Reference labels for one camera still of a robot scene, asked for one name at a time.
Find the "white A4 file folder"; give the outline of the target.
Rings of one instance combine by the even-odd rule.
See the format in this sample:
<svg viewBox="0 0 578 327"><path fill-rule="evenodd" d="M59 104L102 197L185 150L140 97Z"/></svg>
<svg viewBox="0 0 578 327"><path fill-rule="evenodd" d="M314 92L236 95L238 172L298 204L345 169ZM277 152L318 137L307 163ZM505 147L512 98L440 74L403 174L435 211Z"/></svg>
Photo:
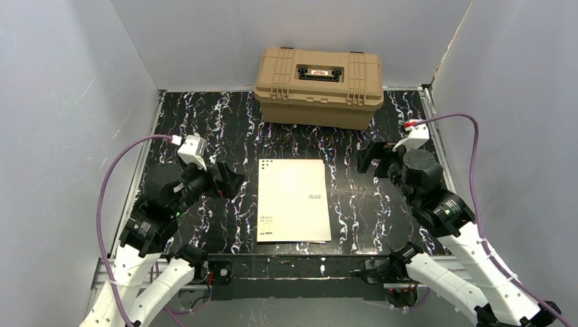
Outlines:
<svg viewBox="0 0 578 327"><path fill-rule="evenodd" d="M260 159L258 243L325 243L332 239L321 159Z"/></svg>

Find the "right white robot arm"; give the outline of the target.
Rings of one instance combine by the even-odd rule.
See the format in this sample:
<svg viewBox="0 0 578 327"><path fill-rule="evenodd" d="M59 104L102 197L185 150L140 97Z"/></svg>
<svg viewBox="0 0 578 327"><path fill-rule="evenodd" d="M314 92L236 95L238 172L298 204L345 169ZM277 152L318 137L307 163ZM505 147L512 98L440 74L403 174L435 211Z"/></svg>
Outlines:
<svg viewBox="0 0 578 327"><path fill-rule="evenodd" d="M374 175L398 188L411 215L451 251L470 279L441 266L411 242L390 252L383 264L353 270L353 276L424 284L475 326L549 326L562 319L559 307L525 290L479 236L473 211L446 187L443 168L432 153L371 141L356 151L355 158L360 173L378 162Z"/></svg>

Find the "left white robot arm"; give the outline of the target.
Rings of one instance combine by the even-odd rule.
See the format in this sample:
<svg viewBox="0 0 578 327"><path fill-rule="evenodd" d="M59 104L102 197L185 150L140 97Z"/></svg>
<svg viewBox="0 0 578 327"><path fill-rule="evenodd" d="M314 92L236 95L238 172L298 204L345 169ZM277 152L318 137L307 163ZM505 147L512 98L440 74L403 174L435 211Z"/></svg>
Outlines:
<svg viewBox="0 0 578 327"><path fill-rule="evenodd" d="M202 197L235 198L245 179L223 161L207 169L194 163L154 168L120 235L117 256L106 265L109 278L82 326L148 326L207 263L205 251L183 245L170 254L160 276L143 286L179 229L179 218Z"/></svg>

